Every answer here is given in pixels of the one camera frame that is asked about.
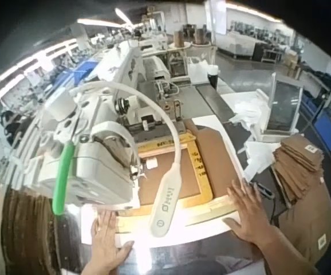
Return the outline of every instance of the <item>monitor screen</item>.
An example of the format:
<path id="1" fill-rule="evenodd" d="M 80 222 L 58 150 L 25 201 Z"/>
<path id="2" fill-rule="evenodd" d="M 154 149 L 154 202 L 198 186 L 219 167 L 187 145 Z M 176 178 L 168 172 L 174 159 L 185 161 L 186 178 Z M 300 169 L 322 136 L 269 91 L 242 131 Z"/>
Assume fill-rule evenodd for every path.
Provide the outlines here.
<path id="1" fill-rule="evenodd" d="M 301 87 L 276 81 L 267 131 L 290 132 L 294 123 Z"/>

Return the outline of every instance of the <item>hand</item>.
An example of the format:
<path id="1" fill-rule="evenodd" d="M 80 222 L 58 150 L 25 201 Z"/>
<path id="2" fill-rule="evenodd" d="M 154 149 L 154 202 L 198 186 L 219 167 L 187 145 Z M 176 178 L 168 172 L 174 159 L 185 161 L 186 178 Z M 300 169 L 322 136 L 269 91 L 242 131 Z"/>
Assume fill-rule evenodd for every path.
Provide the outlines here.
<path id="1" fill-rule="evenodd" d="M 240 186 L 232 181 L 227 193 L 239 213 L 241 224 L 231 218 L 226 218 L 224 222 L 242 240 L 257 246 L 268 244 L 274 235 L 274 226 L 269 224 L 257 185 L 251 188 L 245 180 Z"/>
<path id="2" fill-rule="evenodd" d="M 119 250 L 115 246 L 116 214 L 103 211 L 94 220 L 92 229 L 92 258 L 82 274 L 109 274 L 128 257 L 133 241 L 125 243 Z"/>

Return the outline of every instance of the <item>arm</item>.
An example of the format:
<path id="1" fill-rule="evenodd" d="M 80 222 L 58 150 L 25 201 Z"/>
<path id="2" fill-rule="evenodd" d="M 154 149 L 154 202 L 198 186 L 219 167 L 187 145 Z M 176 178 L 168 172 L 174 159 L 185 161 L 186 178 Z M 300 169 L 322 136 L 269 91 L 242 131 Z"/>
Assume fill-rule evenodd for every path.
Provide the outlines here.
<path id="1" fill-rule="evenodd" d="M 84 267 L 81 275 L 114 275 L 132 249 L 133 242 L 125 243 L 124 247 L 115 246 L 116 214 L 103 211 L 94 220 L 92 229 L 92 258 Z"/>
<path id="2" fill-rule="evenodd" d="M 317 269 L 307 262 L 281 231 L 269 224 L 256 186 L 245 181 L 232 182 L 228 195 L 238 210 L 241 224 L 227 218 L 224 222 L 241 239 L 254 243 L 261 250 L 273 275 L 315 275 Z"/>

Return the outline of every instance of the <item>green handle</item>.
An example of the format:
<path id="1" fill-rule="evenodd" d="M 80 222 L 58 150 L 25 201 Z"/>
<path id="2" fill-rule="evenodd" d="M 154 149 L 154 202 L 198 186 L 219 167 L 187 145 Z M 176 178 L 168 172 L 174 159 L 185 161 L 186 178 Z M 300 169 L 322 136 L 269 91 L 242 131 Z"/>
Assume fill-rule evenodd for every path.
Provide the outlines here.
<path id="1" fill-rule="evenodd" d="M 62 215 L 65 210 L 66 186 L 68 185 L 69 169 L 74 152 L 75 145 L 73 142 L 69 141 L 64 145 L 60 156 L 52 199 L 52 211 L 55 215 Z"/>

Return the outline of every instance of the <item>computer monitor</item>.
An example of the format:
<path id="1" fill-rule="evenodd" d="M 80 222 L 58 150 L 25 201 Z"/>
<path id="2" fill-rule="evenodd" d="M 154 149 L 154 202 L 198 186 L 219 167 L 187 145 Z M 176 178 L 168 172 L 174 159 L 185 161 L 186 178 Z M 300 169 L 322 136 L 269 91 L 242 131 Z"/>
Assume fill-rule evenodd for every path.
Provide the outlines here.
<path id="1" fill-rule="evenodd" d="M 264 135 L 291 135 L 297 125 L 303 84 L 281 74 L 272 74 L 269 113 L 265 120 Z"/>

